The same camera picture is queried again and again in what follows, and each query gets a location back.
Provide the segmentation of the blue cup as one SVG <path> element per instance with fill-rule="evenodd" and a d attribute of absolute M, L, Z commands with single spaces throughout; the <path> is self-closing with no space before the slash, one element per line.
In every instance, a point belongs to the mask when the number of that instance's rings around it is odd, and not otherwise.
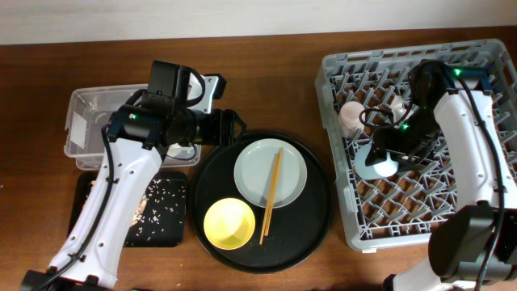
<path fill-rule="evenodd" d="M 398 171 L 399 163 L 392 160 L 390 153 L 387 159 L 371 166 L 366 165 L 366 159 L 372 144 L 363 145 L 355 154 L 354 164 L 355 173 L 362 179 L 383 179 L 395 175 Z"/>

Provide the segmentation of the pink cup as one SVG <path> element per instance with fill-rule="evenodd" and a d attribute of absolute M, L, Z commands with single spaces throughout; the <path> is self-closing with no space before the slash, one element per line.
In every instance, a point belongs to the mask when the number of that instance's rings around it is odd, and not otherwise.
<path fill-rule="evenodd" d="M 364 128 L 359 120 L 359 114 L 364 110 L 364 106 L 357 101 L 349 101 L 341 106 L 338 113 L 338 122 L 345 138 L 354 137 L 356 132 Z"/>

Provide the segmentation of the yellow bowl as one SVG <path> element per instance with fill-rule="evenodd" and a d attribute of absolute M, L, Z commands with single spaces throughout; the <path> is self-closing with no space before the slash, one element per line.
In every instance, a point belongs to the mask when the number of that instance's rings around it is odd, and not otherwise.
<path fill-rule="evenodd" d="M 252 208 L 243 200 L 225 198 L 211 205 L 204 216 L 203 231 L 216 248 L 231 251 L 243 247 L 255 230 Z"/>

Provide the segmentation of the food scraps pile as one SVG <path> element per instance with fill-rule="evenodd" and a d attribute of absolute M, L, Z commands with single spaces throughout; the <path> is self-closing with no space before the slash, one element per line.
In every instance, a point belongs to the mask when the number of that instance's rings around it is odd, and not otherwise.
<path fill-rule="evenodd" d="M 137 210 L 133 215 L 133 218 L 131 221 L 131 226 L 136 225 L 139 221 L 142 220 L 143 212 L 145 211 L 147 201 L 148 201 L 147 195 L 143 195 L 143 197 L 141 198 L 141 201 L 137 207 Z"/>

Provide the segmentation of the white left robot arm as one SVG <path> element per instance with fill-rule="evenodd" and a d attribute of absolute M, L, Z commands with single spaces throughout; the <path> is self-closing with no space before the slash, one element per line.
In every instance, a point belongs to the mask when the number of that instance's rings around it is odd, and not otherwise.
<path fill-rule="evenodd" d="M 247 125 L 231 109 L 211 113 L 123 105 L 101 129 L 104 156 L 95 184 L 46 272 L 27 271 L 22 290 L 111 290 L 134 213 L 170 145 L 230 146 Z"/>

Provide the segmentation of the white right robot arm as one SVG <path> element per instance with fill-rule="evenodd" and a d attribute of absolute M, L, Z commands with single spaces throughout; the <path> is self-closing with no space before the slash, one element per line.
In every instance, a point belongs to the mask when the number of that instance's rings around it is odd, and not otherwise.
<path fill-rule="evenodd" d="M 438 137 L 451 159 L 456 212 L 434 230 L 428 255 L 388 276 L 386 290 L 480 289 L 516 278 L 516 184 L 494 124 L 492 89 L 481 68 L 424 61 L 409 76 L 402 116 L 377 124 L 355 154 L 363 179 L 422 168 Z"/>

